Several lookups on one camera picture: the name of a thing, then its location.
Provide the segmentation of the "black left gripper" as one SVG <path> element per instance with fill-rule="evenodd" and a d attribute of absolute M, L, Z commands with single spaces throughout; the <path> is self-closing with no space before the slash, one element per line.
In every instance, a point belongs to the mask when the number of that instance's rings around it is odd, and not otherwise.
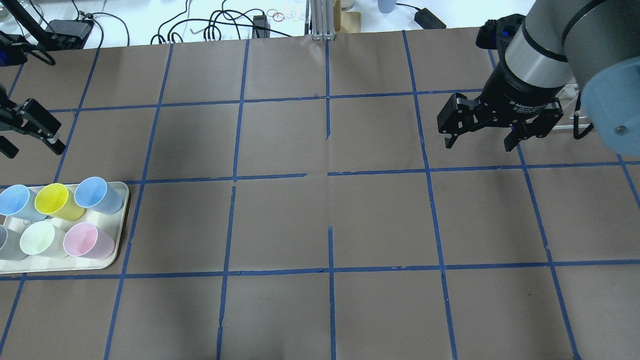
<path fill-rule="evenodd" d="M 34 98 L 16 103 L 9 99 L 4 86 L 0 87 L 0 130 L 29 135 L 41 140 L 61 156 L 66 144 L 60 139 L 62 124 Z M 14 158 L 19 149 L 4 136 L 0 136 L 0 152 L 7 158 Z"/>

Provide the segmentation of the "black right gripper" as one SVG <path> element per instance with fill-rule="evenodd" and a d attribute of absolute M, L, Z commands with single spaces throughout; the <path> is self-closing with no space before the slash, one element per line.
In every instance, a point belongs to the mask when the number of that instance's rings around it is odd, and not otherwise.
<path fill-rule="evenodd" d="M 512 152 L 521 141 L 544 138 L 563 116 L 557 97 L 562 87 L 540 88 L 519 79 L 503 63 L 498 63 L 481 94 L 468 99 L 455 92 L 438 116 L 438 132 L 450 150 L 459 136 L 480 129 L 509 128 L 503 148 Z"/>

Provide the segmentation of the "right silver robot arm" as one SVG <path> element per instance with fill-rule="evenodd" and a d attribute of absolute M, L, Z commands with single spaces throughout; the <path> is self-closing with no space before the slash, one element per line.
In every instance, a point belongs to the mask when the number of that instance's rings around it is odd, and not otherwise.
<path fill-rule="evenodd" d="M 570 80 L 579 87 L 576 109 L 619 155 L 640 152 L 639 2 L 637 0 L 537 0 L 526 15 L 488 20 L 476 46 L 496 50 L 498 62 L 481 94 L 454 93 L 437 116 L 450 149 L 466 133 L 509 128 L 507 152 L 521 141 L 544 138 L 563 116 L 558 94 Z"/>

